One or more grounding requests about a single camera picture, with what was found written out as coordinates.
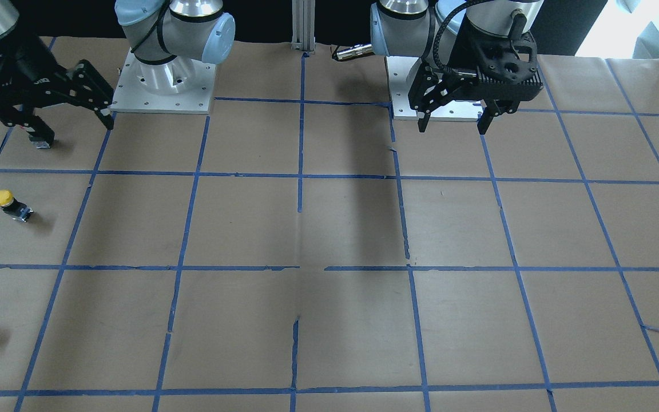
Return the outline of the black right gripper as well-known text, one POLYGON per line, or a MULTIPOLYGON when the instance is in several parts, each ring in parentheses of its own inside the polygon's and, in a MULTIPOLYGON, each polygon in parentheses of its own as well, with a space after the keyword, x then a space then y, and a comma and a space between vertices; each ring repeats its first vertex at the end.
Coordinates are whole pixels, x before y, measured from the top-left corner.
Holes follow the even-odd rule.
POLYGON ((88 60, 65 69, 34 34, 0 39, 0 122, 20 125, 35 148, 51 148, 55 134, 34 108, 70 104, 91 110, 113 130, 113 87, 88 60), (22 109, 14 107, 24 105, 22 109))

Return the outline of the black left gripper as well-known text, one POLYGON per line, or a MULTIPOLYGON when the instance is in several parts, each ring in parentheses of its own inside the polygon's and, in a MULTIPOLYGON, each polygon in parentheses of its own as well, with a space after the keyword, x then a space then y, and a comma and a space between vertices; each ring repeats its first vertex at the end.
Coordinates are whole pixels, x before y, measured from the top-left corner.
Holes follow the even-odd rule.
POLYGON ((514 113, 514 101, 531 101, 539 94, 539 72, 521 84, 505 84, 483 74, 473 62, 465 31, 457 36, 445 32, 432 45, 428 63, 431 66, 418 68, 408 93, 410 108, 421 115, 421 133, 426 132, 431 113, 454 100, 484 102, 478 132, 485 135, 495 118, 514 113))

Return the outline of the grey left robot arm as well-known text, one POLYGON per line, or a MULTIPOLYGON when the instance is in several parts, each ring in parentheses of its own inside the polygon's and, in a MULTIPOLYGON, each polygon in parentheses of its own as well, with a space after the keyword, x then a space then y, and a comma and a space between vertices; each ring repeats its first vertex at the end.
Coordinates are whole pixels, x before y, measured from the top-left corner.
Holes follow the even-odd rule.
POLYGON ((432 112, 453 101, 481 101, 478 131, 517 112, 543 88, 531 33, 541 1, 376 1, 371 45, 383 56, 412 57, 408 104, 424 132, 432 112))

